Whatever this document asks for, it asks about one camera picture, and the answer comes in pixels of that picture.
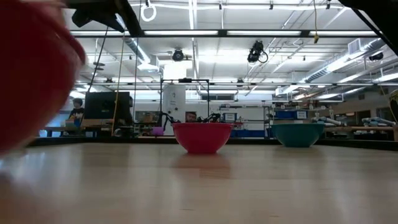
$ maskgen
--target computer monitor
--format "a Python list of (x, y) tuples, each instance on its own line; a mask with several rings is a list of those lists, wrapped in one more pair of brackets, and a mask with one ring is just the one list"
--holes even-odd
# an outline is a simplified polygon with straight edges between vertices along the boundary
[[(116, 102), (115, 92), (87, 93), (85, 100), (85, 119), (113, 119)], [(116, 120), (124, 119), (132, 123), (130, 113), (130, 94), (119, 92)]]

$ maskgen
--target table surface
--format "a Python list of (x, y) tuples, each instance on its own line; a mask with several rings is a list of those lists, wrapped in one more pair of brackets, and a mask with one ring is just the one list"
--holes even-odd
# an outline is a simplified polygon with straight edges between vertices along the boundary
[(0, 220), (396, 224), (397, 164), (394, 152), (330, 146), (33, 147), (0, 160)]

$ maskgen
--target ceiling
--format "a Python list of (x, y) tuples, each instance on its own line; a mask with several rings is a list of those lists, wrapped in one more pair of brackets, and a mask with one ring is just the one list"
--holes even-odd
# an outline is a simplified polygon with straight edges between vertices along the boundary
[[(219, 0), (197, 0), (197, 10), (193, 13), (193, 22), (190, 23), (190, 11), (187, 9), (174, 9), (173, 7), (189, 6), (189, 1), (195, 0), (151, 0), (151, 4), (157, 6), (157, 14), (152, 21), (145, 22), (139, 18), (140, 25), (144, 30), (158, 29), (310, 29), (315, 28), (315, 11), (312, 0), (274, 0), (278, 6), (310, 6), (310, 10), (295, 11), (293, 9), (208, 9), (203, 7), (217, 6)], [(129, 1), (137, 16), (140, 15), (140, 1)], [(223, 6), (235, 6), (237, 4), (270, 4), (264, 0), (222, 0)], [(330, 30), (370, 30), (369, 27), (358, 18), (351, 10), (344, 8), (335, 0), (331, 1), (330, 9), (325, 9), (326, 0), (315, 0), (317, 6), (317, 28)], [(67, 25), (70, 30), (106, 30), (106, 26), (97, 22), (79, 28), (72, 22), (74, 10), (65, 10)], [(151, 9), (145, 10), (146, 17), (152, 15)], [(91, 79), (95, 66), (94, 61), (98, 60), (103, 38), (77, 38), (84, 47), (88, 63), (81, 71), (80, 82), (87, 82)], [(269, 54), (267, 63), (261, 66), (250, 66), (247, 62), (249, 49), (256, 40), (261, 40)], [(327, 60), (340, 54), (347, 49), (348, 43), (353, 38), (324, 38), (317, 44), (312, 38), (231, 38), (231, 37), (196, 37), (194, 41), (190, 37), (165, 37), (165, 38), (138, 38), (136, 41), (142, 50), (152, 58), (157, 57), (160, 65), (173, 63), (171, 52), (175, 49), (182, 49), (189, 57), (187, 64), (187, 77), (210, 79), (215, 82), (236, 82), (243, 78), (245, 82), (293, 82), (294, 76), (306, 74), (312, 69), (322, 66)], [(195, 74), (192, 69), (193, 43), (197, 46), (197, 69)], [(388, 47), (383, 48), (384, 59), (396, 58)], [(119, 38), (107, 38), (104, 43), (103, 53), (99, 60), (104, 63), (103, 71), (98, 71), (95, 82), (103, 82), (106, 78), (117, 81), (121, 75), (121, 82), (134, 82), (137, 75), (137, 82), (159, 82), (158, 72), (136, 69), (136, 57), (133, 51)], [(367, 68), (382, 63), (382, 61), (366, 62)], [(333, 82), (333, 76), (353, 75), (365, 69), (364, 60), (357, 60), (328, 76), (329, 82)], [(131, 86), (121, 86), (121, 89), (131, 90)], [(159, 86), (136, 86), (138, 90), (156, 90)], [(259, 86), (258, 90), (275, 90), (277, 86)]]

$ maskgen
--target bowl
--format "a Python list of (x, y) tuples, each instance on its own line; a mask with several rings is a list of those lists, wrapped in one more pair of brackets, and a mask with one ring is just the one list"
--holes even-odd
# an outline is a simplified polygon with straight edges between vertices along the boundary
[(0, 1), (2, 82), (9, 110), (0, 130), (0, 151), (27, 143), (64, 106), (75, 77), (85, 64), (85, 52), (69, 30), (47, 14), (48, 5), (18, 0)]
[(172, 124), (178, 143), (188, 153), (214, 154), (229, 139), (232, 125), (223, 123), (175, 123)]
[(324, 127), (324, 124), (274, 124), (272, 133), (285, 147), (310, 147)]

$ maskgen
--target blurry red object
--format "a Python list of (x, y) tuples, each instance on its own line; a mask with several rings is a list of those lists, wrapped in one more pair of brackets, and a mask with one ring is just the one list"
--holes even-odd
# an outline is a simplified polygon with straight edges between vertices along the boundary
[[(0, 1), (5, 83), (0, 90), (0, 151), (35, 136), (57, 114), (85, 63), (83, 48), (65, 28), (60, 14), (48, 13), (49, 7), (55, 6)], [(59, 7), (53, 12), (61, 13)]]
[(189, 153), (216, 153), (231, 135), (232, 125), (223, 123), (175, 123), (178, 143)]

